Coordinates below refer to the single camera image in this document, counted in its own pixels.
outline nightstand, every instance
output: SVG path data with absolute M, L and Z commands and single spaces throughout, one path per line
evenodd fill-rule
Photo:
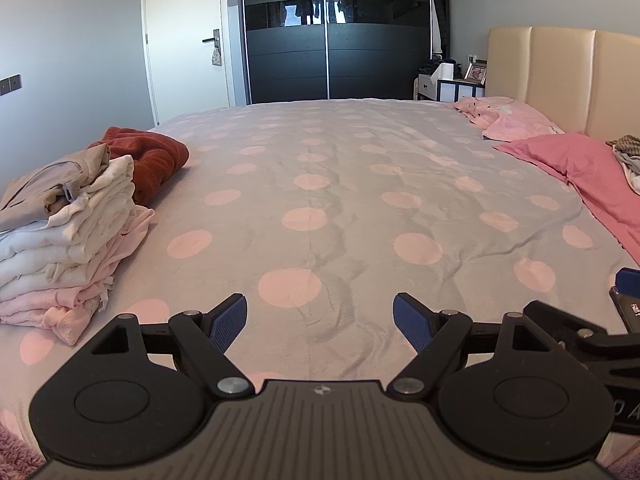
M 484 97 L 484 85 L 464 79 L 438 79 L 434 84 L 430 76 L 420 74 L 418 94 L 432 101 L 454 103 L 463 97 Z

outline rust colored folded cloth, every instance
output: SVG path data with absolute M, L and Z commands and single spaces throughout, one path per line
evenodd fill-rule
M 132 128 L 108 128 L 102 140 L 89 147 L 107 144 L 111 158 L 133 157 L 133 202 L 146 206 L 158 193 L 162 184 L 185 165 L 189 158 L 187 147 L 171 137 Z

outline light pink pillow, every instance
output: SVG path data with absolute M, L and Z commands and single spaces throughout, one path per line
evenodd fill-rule
M 487 139 L 512 142 L 564 133 L 535 108 L 510 97 L 465 97 L 451 106 L 484 128 Z
M 548 135 L 494 146 L 577 189 L 593 215 L 640 265 L 640 196 L 604 142 L 583 134 Z

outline black wardrobe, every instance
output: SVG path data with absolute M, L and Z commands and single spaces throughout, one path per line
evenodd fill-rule
M 431 58 L 431 8 L 431 0 L 244 0 L 251 102 L 411 99 Z

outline white door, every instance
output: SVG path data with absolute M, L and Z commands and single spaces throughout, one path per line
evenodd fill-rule
M 211 58 L 222 29 L 220 0 L 143 0 L 149 86 L 158 123 L 229 106 L 223 65 Z

